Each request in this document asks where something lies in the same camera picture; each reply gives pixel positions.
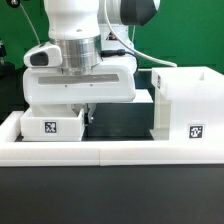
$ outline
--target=white base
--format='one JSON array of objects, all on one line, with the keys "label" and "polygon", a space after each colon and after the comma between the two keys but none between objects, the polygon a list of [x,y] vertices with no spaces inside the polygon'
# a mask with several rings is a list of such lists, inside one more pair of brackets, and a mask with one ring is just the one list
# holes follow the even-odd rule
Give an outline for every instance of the white base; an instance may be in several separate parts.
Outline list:
[{"label": "white base", "polygon": [[14,142],[22,112],[0,126],[0,166],[223,164],[224,141]]},{"label": "white base", "polygon": [[23,141],[81,141],[85,130],[84,109],[78,117],[34,117],[28,109],[20,122]]}]

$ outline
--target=white casing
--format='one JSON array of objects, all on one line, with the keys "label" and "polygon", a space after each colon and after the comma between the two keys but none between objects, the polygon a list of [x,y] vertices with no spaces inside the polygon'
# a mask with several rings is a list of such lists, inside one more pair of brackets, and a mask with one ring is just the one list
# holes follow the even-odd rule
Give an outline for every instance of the white casing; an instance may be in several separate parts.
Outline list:
[{"label": "white casing", "polygon": [[[99,24],[106,24],[104,17],[104,0],[99,0],[99,2],[98,22]],[[107,1],[107,14],[111,23],[122,24],[120,10],[121,0]]]},{"label": "white casing", "polygon": [[207,67],[155,68],[155,140],[223,141],[224,77]]},{"label": "white casing", "polygon": [[99,0],[44,0],[49,19],[49,37],[77,40],[100,34],[97,21]]},{"label": "white casing", "polygon": [[62,55],[61,49],[57,45],[53,45],[50,42],[45,43],[44,45],[38,45],[31,50],[29,50],[24,56],[24,63],[27,67],[37,67],[33,66],[30,62],[30,58],[34,54],[38,54],[40,52],[44,52],[48,55],[49,64],[44,67],[58,67],[62,64]]},{"label": "white casing", "polygon": [[85,104],[106,102],[127,102],[135,98],[135,83],[133,74],[136,69],[133,57],[105,58],[102,63],[93,68],[92,76],[111,74],[117,80],[87,82],[86,76],[80,77],[76,84],[40,84],[42,77],[55,80],[66,76],[60,68],[29,68],[24,73],[23,86],[26,101],[31,105],[40,104]]}]

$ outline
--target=black surface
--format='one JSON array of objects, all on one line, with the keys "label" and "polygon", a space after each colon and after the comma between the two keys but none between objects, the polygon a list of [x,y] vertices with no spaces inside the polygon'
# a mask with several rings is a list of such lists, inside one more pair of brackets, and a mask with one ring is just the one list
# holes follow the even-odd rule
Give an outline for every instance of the black surface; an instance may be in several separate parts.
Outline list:
[{"label": "black surface", "polygon": [[4,77],[0,77],[0,124],[12,111],[24,111],[28,108],[22,87],[24,69],[18,69],[16,73],[7,73]]},{"label": "black surface", "polygon": [[0,223],[223,224],[223,168],[0,168]]}]

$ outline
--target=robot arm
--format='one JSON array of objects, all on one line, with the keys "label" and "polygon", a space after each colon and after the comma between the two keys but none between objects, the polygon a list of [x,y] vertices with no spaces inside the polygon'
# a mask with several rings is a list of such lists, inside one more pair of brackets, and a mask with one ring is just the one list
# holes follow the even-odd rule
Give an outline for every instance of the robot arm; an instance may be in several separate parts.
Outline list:
[{"label": "robot arm", "polygon": [[[157,13],[160,0],[113,0],[107,1],[108,17],[113,24],[144,26]],[[100,0],[98,13],[100,24],[105,23],[104,0]]]},{"label": "robot arm", "polygon": [[[111,23],[121,26],[128,38],[126,26],[143,25],[150,20],[155,14],[155,2],[159,1],[110,0]],[[144,4],[150,7],[150,16],[142,9]],[[91,122],[95,104],[133,101],[136,59],[101,58],[102,49],[107,48],[101,47],[107,32],[102,31],[103,0],[44,0],[44,5],[50,41],[34,47],[24,57],[28,69],[23,87],[30,109],[21,119],[22,135],[25,141],[80,141],[84,114]],[[46,120],[58,125],[58,133],[49,135],[43,129]],[[34,123],[31,133],[27,127]]]}]

